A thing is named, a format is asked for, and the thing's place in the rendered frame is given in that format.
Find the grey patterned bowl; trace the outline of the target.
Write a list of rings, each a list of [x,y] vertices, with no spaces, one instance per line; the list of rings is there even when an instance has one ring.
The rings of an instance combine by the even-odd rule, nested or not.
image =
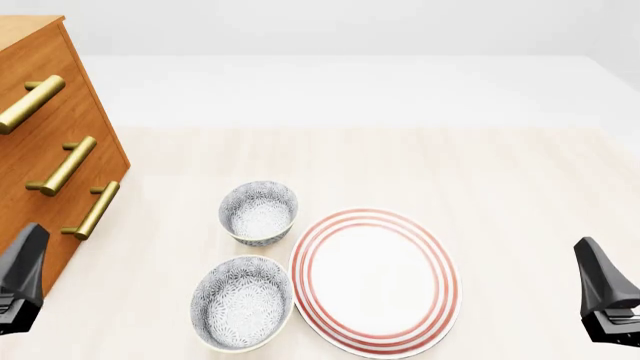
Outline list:
[[[218,218],[237,242],[264,247],[289,233],[298,215],[296,194],[279,182],[254,181],[239,185],[221,201]]]
[[[247,353],[284,328],[294,304],[293,284],[277,261],[241,255],[219,263],[195,288],[190,302],[194,332],[220,353]]]

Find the wooden cabinet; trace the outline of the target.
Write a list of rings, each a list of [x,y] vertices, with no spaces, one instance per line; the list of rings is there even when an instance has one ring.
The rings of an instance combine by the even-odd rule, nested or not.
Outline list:
[[[101,109],[104,110],[101,101],[99,100],[98,95],[94,89],[94,86],[92,85],[90,78],[81,62],[81,59],[78,56],[74,44],[72,43],[71,38],[69,37],[69,34],[65,29],[63,21],[63,17],[60,16],[0,15],[0,52],[6,50],[14,44],[17,44],[19,41],[22,41],[29,35],[32,35],[41,29],[52,26],[54,24],[58,24],[60,32],[67,41],[69,50],[75,59],[82,79],[85,80],[86,83],[88,83],[90,86],[92,86],[92,89],[95,92],[95,97],[97,101],[99,101]]]

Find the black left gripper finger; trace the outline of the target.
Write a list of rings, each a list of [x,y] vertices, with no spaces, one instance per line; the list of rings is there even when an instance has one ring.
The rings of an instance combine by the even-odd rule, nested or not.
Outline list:
[[[0,256],[0,293],[16,299],[42,301],[42,274],[49,232],[29,223]]]

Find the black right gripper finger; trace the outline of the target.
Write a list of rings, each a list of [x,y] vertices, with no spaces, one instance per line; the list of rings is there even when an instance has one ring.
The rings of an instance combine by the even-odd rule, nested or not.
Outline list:
[[[640,288],[614,266],[598,242],[585,236],[574,245],[574,253],[581,281],[581,315],[640,305]]]

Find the white plate with red rings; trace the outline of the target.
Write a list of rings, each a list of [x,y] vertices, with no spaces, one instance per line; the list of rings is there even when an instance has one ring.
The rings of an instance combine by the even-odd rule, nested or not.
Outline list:
[[[443,242],[385,209],[325,216],[299,237],[288,268],[308,326],[369,359],[424,353],[448,335],[461,310],[461,277]]]

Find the wooden cabinet drawer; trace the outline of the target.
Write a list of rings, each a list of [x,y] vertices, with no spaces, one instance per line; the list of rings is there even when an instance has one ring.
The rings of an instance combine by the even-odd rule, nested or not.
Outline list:
[[[61,107],[62,121],[53,130],[61,130],[65,125],[96,125],[102,123],[111,126],[101,109],[95,92],[86,81],[80,95],[73,98],[72,104]],[[21,184],[28,173],[28,163],[34,158],[38,138],[32,141],[32,149],[16,153],[16,157],[0,162],[0,253],[4,251],[26,227],[30,221],[32,201],[21,194]]]
[[[0,134],[0,162],[32,149],[33,140],[53,133],[53,128],[62,121],[61,114],[65,113],[61,107],[72,104],[84,85],[58,24],[41,29],[0,52],[0,113],[27,95],[24,83],[43,81],[52,75],[65,81],[64,89],[11,134]]]
[[[45,181],[69,155],[70,151],[62,149],[63,143],[80,142],[86,136],[97,140],[95,148],[55,197],[25,188],[26,182]],[[113,128],[102,123],[65,125],[50,136],[39,137],[36,145],[34,158],[29,161],[28,173],[21,183],[21,194],[32,201],[34,212],[30,221],[40,224],[50,233],[42,275],[43,290],[48,292],[84,242],[60,233],[61,228],[79,226],[99,197],[98,194],[90,194],[90,188],[102,187],[111,181],[120,183],[130,163]]]

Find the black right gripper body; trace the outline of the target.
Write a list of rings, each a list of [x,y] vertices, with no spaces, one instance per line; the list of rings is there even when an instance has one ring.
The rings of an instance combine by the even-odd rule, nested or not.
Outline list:
[[[640,302],[618,302],[608,308],[586,311],[581,322],[594,343],[640,347]]]

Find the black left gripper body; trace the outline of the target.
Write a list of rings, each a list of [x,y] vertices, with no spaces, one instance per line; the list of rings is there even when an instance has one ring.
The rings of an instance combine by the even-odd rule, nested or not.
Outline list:
[[[43,299],[25,298],[0,288],[0,335],[29,332],[43,305]]]

